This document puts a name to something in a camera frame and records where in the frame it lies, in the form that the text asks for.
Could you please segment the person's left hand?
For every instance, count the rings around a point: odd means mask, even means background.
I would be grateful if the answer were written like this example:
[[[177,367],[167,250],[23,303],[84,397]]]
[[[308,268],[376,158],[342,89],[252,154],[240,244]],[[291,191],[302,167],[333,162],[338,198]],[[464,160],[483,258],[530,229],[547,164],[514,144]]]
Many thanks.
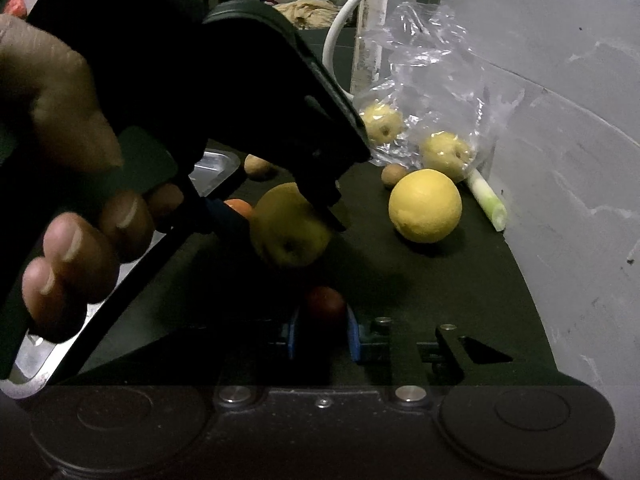
[[[11,200],[1,194],[1,211],[10,225],[1,231],[2,242],[24,245],[19,229],[53,206],[41,234],[42,255],[21,265],[23,297],[34,318],[45,308],[56,309],[64,300],[53,289],[56,275],[73,273],[91,283],[110,280],[117,268],[137,259],[149,247],[153,232],[171,226],[183,194],[165,184],[150,196],[122,191],[99,208],[91,223],[63,200],[72,189],[65,182],[105,174],[122,168],[124,159],[116,136],[96,105],[85,59],[42,30],[12,15],[1,18],[1,114],[4,131],[29,148],[43,148],[55,163],[26,185],[27,195]]]

